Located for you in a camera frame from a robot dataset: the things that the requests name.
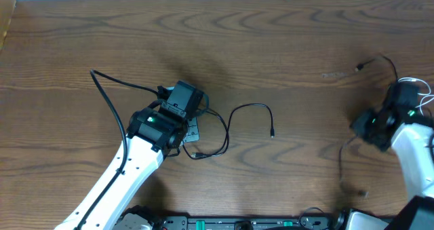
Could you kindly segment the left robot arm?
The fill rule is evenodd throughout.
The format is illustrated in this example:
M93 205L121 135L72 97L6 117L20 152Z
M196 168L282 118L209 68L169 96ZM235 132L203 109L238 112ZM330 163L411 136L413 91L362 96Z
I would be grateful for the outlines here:
M57 228L112 229L145 180L179 149L188 122L208 100L203 91L183 81L170 90L160 86L157 99L131 116L108 168Z

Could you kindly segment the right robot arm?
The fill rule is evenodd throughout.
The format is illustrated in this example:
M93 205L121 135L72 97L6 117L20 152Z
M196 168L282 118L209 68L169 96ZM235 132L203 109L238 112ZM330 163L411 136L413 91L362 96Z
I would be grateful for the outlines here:
M394 151L409 202L389 223L361 210L344 210L335 229L433 228L433 119L416 110L418 93L411 83L392 83L381 108L364 111L350 125L364 142Z

